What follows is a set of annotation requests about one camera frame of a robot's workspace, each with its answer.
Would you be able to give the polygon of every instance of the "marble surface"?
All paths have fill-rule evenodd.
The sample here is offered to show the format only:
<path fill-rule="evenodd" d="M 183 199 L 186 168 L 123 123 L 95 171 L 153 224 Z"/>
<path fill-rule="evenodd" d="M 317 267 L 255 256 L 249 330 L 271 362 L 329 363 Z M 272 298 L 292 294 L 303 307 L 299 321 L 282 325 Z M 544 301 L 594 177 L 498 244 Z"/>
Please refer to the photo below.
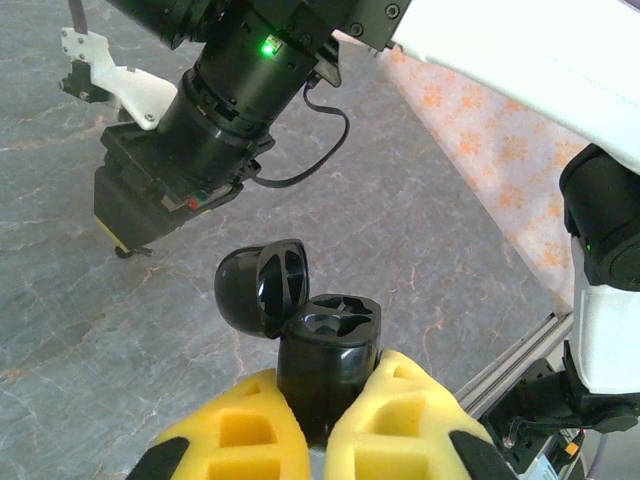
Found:
<path fill-rule="evenodd" d="M 249 185 L 234 202 L 122 261 L 92 215 L 92 177 L 113 121 L 57 90 L 69 63 L 66 2 L 2 2 L 0 66 L 0 475 L 123 479 L 149 442 L 242 376 L 277 343 L 240 336 L 217 312 L 231 250 L 301 238 L 312 295 L 383 308 L 385 347 L 462 387 L 551 309 L 551 300 L 371 54 L 343 47 L 344 85 L 311 97 L 353 131 L 316 176 L 287 191 Z M 85 2 L 121 64 L 177 80 L 198 49 L 163 49 L 103 1 Z M 339 136 L 297 98 L 261 157 L 297 173 Z M 314 456 L 317 478 L 322 459 Z"/>

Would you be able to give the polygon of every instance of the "white plastic part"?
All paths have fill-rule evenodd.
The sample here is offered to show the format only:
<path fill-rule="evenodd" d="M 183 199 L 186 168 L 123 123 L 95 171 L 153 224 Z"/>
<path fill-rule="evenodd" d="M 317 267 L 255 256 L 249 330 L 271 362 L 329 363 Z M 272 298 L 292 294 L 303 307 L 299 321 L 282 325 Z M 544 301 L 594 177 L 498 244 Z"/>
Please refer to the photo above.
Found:
<path fill-rule="evenodd" d="M 638 393 L 640 294 L 589 285 L 584 253 L 575 238 L 571 251 L 576 289 L 569 344 L 578 376 L 591 393 Z"/>
<path fill-rule="evenodd" d="M 62 48 L 74 60 L 91 66 L 91 83 L 120 100 L 143 130 L 154 130 L 176 96 L 175 85 L 144 70 L 118 67 L 109 53 L 108 40 L 62 29 Z"/>
<path fill-rule="evenodd" d="M 412 0 L 393 41 L 640 174 L 640 13 L 619 0 Z"/>

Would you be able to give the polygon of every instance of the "green led light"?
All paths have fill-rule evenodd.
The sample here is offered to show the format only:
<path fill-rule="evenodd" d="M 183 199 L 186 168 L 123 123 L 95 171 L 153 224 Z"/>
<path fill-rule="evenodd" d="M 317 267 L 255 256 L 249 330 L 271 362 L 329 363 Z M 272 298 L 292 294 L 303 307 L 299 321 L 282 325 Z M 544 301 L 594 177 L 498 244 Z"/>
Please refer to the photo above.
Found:
<path fill-rule="evenodd" d="M 276 47 L 274 47 L 271 43 L 265 42 L 262 44 L 262 54 L 271 57 L 276 52 Z"/>

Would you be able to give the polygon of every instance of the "open lid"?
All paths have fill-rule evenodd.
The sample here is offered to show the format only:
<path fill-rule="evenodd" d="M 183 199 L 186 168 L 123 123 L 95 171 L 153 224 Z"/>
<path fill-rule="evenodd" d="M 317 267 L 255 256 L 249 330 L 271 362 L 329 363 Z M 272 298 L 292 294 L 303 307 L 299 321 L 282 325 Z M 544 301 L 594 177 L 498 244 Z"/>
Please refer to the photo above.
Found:
<path fill-rule="evenodd" d="M 288 239 L 232 252 L 218 267 L 214 291 L 220 314 L 233 328 L 278 338 L 286 320 L 309 299 L 304 245 Z"/>

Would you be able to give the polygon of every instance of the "orange floral fabric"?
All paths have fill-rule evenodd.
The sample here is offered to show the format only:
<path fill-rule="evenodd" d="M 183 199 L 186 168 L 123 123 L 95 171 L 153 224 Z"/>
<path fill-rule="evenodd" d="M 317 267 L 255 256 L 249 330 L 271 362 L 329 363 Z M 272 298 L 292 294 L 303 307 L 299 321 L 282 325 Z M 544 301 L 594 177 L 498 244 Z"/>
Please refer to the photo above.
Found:
<path fill-rule="evenodd" d="M 558 180 L 587 141 L 468 78 L 398 49 L 378 56 L 434 139 L 556 299 L 573 304 Z"/>

